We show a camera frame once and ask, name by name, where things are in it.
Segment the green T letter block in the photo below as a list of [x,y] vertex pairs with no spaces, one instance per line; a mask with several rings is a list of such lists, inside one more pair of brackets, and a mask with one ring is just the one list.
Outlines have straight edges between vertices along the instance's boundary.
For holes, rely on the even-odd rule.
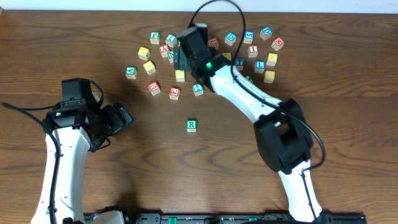
[[236,58],[234,61],[234,66],[237,70],[241,71],[244,68],[244,59],[243,58]]

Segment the green R letter block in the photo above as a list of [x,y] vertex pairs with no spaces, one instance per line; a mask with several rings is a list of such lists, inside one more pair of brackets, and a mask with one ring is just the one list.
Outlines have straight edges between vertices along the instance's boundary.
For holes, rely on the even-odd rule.
[[187,132],[194,133],[197,131],[197,121],[195,119],[187,120]]

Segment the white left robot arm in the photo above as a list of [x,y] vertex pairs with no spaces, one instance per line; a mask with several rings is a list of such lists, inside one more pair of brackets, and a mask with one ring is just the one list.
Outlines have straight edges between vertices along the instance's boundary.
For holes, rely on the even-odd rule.
[[44,182],[32,223],[84,223],[83,179],[86,157],[110,145],[133,118],[121,102],[101,106],[84,99],[61,101],[47,113]]

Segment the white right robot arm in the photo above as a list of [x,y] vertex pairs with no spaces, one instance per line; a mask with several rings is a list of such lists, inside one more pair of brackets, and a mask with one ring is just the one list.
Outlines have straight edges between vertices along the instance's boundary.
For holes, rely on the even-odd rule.
[[316,222],[322,208],[313,189],[310,150],[315,132],[294,100],[280,101],[245,79],[231,60],[207,45],[206,24],[191,24],[177,39],[176,68],[235,105],[254,125],[257,148],[266,165],[278,173],[298,222]]

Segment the green N letter block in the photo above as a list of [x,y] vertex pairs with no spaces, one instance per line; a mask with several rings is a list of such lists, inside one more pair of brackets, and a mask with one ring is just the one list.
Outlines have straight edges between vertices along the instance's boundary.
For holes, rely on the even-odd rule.
[[167,56],[168,56],[169,62],[173,63],[174,62],[174,52],[173,51],[168,52]]

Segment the red C letter block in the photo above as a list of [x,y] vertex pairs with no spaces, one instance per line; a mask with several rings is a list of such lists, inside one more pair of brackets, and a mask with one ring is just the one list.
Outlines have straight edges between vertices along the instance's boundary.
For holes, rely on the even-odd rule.
[[219,42],[217,38],[211,38],[208,40],[208,46],[213,47],[215,50],[218,50]]

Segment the yellow block centre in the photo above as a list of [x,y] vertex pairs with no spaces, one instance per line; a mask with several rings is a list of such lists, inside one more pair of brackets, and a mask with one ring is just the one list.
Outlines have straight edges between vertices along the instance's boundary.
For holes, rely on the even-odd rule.
[[177,82],[184,82],[185,81],[185,72],[183,70],[176,70],[175,71],[175,79]]

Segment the green L letter block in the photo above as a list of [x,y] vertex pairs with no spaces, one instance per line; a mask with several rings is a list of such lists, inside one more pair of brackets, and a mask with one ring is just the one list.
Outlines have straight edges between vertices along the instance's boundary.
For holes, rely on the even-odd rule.
[[177,44],[177,36],[173,35],[173,34],[169,34],[166,38],[165,38],[165,43],[171,47],[174,48],[175,45]]

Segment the red A letter block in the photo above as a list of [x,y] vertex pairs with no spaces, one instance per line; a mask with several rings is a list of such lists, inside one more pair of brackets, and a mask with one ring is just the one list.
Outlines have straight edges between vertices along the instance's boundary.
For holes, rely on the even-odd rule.
[[159,51],[160,51],[160,54],[161,54],[162,58],[166,58],[166,57],[168,57],[168,54],[170,52],[170,48],[169,48],[169,46],[167,44],[160,45],[159,46]]

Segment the yellow block near C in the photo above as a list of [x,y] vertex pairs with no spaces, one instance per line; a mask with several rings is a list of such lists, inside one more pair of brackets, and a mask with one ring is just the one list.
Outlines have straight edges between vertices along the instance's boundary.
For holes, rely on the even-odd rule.
[[222,55],[223,55],[225,58],[227,58],[229,61],[232,60],[231,53],[222,53]]

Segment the blue question mark block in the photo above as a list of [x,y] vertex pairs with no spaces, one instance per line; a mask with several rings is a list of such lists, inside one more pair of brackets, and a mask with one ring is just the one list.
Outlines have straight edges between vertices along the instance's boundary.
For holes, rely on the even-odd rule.
[[204,87],[201,84],[195,83],[192,88],[195,96],[204,94]]

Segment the blue D letter block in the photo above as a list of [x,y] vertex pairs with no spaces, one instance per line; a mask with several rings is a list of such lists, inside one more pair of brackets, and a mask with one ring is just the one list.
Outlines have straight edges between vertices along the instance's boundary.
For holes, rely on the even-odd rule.
[[224,42],[228,45],[228,46],[232,46],[237,39],[237,35],[233,32],[228,32],[224,38]]

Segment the green P letter block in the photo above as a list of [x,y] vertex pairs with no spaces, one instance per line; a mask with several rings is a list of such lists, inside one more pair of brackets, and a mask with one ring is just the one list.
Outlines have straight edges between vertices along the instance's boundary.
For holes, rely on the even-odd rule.
[[151,44],[156,44],[159,45],[160,44],[160,32],[151,32],[150,33],[150,42]]

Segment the red E letter block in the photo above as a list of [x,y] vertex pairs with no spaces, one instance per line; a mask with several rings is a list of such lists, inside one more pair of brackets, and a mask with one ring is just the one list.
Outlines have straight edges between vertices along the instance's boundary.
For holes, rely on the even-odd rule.
[[172,87],[169,91],[169,98],[171,100],[178,100],[180,96],[180,88]]

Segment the yellow block lower left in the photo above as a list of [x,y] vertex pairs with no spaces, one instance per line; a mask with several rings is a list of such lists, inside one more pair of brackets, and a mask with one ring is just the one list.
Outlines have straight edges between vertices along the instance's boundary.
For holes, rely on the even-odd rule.
[[152,61],[147,61],[146,63],[143,64],[144,70],[148,75],[152,75],[153,73],[156,72],[155,65]]

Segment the yellow block upper left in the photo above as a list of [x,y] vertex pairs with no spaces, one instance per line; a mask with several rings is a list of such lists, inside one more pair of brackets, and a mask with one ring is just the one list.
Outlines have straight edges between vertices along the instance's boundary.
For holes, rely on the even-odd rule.
[[137,54],[141,60],[147,61],[150,57],[150,50],[146,47],[140,47]]

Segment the red U letter block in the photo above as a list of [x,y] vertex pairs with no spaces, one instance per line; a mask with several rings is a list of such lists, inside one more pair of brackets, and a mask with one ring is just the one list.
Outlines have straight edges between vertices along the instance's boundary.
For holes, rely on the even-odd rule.
[[148,84],[148,89],[152,94],[152,96],[155,96],[161,92],[160,85],[158,84],[157,81]]

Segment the green V letter block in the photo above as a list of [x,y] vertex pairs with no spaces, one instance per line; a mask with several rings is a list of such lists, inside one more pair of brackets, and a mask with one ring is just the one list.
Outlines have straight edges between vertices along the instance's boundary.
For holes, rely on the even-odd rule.
[[136,67],[127,66],[125,70],[125,76],[127,79],[136,79],[137,70]]

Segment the blue S letter block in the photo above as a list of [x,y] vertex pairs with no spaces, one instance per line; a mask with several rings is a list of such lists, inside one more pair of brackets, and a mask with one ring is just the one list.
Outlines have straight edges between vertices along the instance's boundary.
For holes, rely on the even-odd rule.
[[254,32],[250,31],[250,30],[246,30],[244,33],[243,42],[245,44],[252,44],[253,40],[254,40]]

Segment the red I letter block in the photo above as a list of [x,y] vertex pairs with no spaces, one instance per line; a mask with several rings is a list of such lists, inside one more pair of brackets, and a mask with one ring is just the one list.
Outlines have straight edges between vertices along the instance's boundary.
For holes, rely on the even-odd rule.
[[257,45],[250,45],[248,47],[248,57],[249,58],[257,57],[258,53],[259,53],[259,48]]

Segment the green 4 number block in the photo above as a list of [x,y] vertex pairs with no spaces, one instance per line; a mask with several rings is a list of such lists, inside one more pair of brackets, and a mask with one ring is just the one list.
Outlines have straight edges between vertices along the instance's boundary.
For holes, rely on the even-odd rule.
[[250,76],[246,76],[245,79],[251,83],[254,83],[254,80]]

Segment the blue L letter block right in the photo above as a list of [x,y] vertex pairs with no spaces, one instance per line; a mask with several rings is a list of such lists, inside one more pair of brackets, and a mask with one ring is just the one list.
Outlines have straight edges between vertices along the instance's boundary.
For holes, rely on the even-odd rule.
[[263,60],[256,60],[254,65],[254,72],[255,73],[264,73],[266,67],[266,63]]

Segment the blue Q letter block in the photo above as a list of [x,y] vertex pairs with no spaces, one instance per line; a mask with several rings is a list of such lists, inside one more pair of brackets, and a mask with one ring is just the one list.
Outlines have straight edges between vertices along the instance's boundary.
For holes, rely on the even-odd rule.
[[272,29],[269,26],[265,26],[260,31],[260,38],[262,40],[270,39],[272,36]]

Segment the yellow K letter block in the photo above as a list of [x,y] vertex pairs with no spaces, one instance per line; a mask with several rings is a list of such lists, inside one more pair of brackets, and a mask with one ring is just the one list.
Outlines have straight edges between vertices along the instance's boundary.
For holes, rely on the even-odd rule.
[[277,63],[278,55],[275,53],[269,53],[267,56],[266,65],[274,67]]

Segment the yellow block far right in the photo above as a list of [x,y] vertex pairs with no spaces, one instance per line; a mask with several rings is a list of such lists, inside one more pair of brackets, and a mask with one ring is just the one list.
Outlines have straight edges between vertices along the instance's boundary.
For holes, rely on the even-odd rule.
[[273,83],[275,79],[275,71],[266,70],[264,74],[265,83]]

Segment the red M letter block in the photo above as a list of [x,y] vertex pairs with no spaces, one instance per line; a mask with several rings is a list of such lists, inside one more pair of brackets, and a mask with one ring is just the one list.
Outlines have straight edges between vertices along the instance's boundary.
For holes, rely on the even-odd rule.
[[282,39],[282,37],[278,37],[275,40],[273,40],[271,47],[275,51],[279,51],[285,44],[285,41]]

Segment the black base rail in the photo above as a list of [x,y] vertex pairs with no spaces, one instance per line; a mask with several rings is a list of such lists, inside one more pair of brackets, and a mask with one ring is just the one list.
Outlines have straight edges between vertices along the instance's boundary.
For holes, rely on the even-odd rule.
[[263,215],[176,215],[140,213],[132,218],[121,211],[85,215],[86,223],[93,224],[262,224],[297,223],[289,214],[266,213]]

